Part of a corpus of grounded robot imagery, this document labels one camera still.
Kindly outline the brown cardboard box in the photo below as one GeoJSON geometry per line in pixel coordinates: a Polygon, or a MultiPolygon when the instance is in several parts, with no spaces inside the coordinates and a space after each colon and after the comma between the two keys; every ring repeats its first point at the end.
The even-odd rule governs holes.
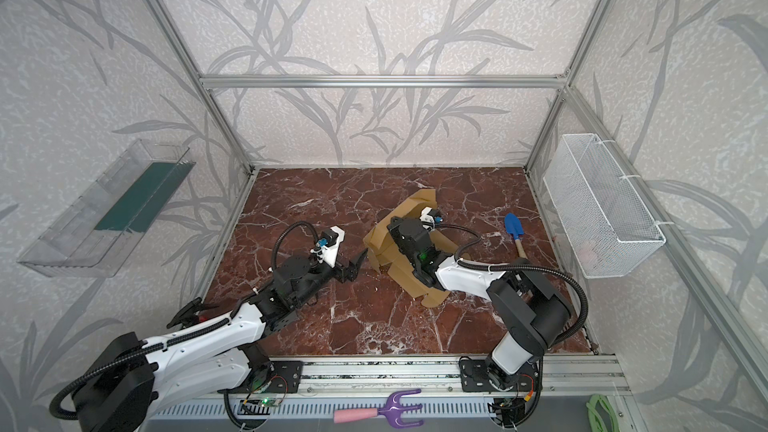
{"type": "Polygon", "coordinates": [[[369,248],[369,261],[379,271],[388,266],[387,274],[413,298],[421,298],[421,304],[427,308],[440,305],[448,296],[448,291],[428,288],[413,275],[413,266],[399,251],[394,239],[387,230],[393,217],[419,218],[425,207],[437,208],[436,190],[422,189],[415,192],[392,212],[385,216],[364,238],[369,248]]]}

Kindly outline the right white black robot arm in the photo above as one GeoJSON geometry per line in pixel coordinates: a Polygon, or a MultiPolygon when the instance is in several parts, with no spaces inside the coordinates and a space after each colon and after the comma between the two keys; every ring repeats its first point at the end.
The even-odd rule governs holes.
{"type": "Polygon", "coordinates": [[[486,358],[486,370],[496,388],[507,390],[525,365],[583,328],[587,294],[571,275],[526,258],[489,264],[463,259],[462,247],[454,253],[443,251],[432,232],[446,226],[440,215],[428,213],[421,218],[394,217],[387,230],[420,284],[492,304],[507,333],[486,358]]]}

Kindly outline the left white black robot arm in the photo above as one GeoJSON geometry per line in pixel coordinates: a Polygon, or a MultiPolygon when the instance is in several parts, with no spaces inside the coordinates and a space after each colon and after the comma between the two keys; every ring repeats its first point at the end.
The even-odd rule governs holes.
{"type": "Polygon", "coordinates": [[[295,322],[331,280],[355,280],[367,256],[343,258],[345,233],[337,226],[311,234],[309,252],[273,261],[271,280],[231,311],[165,335],[114,339],[86,373],[51,399],[50,415],[76,421],[83,431],[134,431],[159,411],[236,389],[266,372],[270,361],[260,340],[295,322]]]}

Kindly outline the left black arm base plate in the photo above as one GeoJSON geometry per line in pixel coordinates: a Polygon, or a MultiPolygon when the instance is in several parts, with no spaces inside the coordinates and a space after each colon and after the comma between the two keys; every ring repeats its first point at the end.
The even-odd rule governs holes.
{"type": "Polygon", "coordinates": [[[295,394],[301,382],[304,363],[300,360],[277,360],[251,372],[241,389],[254,393],[295,394]]]}

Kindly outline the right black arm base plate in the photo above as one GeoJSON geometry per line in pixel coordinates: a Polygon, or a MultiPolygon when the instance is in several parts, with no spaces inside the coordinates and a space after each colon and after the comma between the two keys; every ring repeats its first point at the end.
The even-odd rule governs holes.
{"type": "Polygon", "coordinates": [[[507,373],[489,358],[473,359],[461,356],[458,367],[463,392],[527,394],[536,390],[535,380],[540,373],[538,361],[527,361],[517,372],[507,373]]]}

